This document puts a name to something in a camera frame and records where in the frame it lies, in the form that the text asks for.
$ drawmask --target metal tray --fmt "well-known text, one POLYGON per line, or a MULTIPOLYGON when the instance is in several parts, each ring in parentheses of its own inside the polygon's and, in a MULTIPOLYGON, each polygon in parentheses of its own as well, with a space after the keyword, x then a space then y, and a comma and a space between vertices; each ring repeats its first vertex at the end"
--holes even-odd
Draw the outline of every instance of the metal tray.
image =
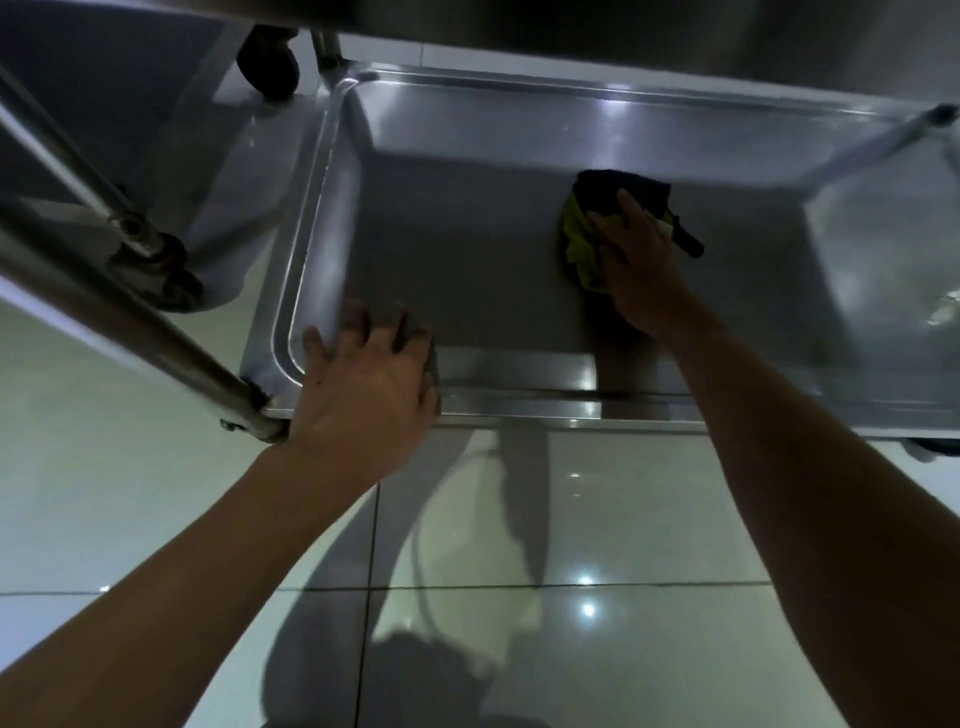
POLYGON ((922 108, 369 65, 326 81, 242 365, 270 414, 296 404, 303 327, 334 341, 351 295, 433 324, 445 422, 701 428, 672 359, 562 264, 576 173, 611 167, 673 183, 707 247, 691 286, 806 392, 865 434, 960 432, 960 185, 952 130, 910 127, 922 108))

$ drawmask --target hand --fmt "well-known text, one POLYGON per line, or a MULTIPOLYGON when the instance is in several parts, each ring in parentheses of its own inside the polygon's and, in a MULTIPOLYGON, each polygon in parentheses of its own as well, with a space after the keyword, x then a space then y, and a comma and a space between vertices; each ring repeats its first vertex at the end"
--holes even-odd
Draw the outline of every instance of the hand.
POLYGON ((600 262, 620 315, 671 348, 690 334, 722 328, 686 287, 673 263, 671 241, 626 190, 617 191, 616 199, 626 226, 596 212, 587 216, 607 243, 600 246, 600 262))
POLYGON ((394 352, 401 322, 368 336, 367 309, 349 306, 336 355, 314 327, 303 335, 303 389, 281 447, 294 453, 297 468, 343 480, 359 497, 413 455, 435 419, 437 390, 423 371, 430 355, 426 330, 394 352))

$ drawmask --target left hand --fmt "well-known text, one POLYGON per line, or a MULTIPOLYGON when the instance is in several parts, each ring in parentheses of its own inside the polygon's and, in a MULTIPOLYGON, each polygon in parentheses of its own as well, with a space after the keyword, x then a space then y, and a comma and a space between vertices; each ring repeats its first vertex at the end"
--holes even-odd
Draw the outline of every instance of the left hand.
POLYGON ((335 354, 314 327, 303 335, 303 389, 281 447, 295 453, 298 468, 316 470, 317 487, 332 469, 359 497, 413 455, 436 418, 437 390, 423 370, 430 355, 425 329, 395 352, 400 321, 368 336, 367 309, 348 305, 335 354))

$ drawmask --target cloth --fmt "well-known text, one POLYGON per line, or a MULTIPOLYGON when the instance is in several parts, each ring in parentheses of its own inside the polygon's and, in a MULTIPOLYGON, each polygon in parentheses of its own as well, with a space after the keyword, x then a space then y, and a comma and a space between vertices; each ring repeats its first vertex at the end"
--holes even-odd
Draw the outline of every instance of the cloth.
POLYGON ((684 230, 680 217, 667 206, 670 185, 648 177, 620 172, 615 169, 588 169, 577 175, 573 190, 564 202, 561 230, 566 242, 566 261, 577 272, 584 290, 610 294, 603 281, 597 245, 599 232, 585 213, 590 210, 608 219, 620 220, 620 204, 616 192, 625 189, 655 221, 658 230, 672 239, 691 257, 704 254, 704 246, 684 230))

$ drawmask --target black wheel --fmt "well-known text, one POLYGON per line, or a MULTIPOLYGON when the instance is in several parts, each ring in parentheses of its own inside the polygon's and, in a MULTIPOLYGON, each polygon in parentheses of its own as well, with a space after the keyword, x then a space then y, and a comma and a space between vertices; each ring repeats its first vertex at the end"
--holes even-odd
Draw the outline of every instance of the black wheel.
POLYGON ((296 34, 288 28, 254 26, 237 54, 240 72, 268 101, 287 101, 297 90, 300 67, 287 47, 296 34))

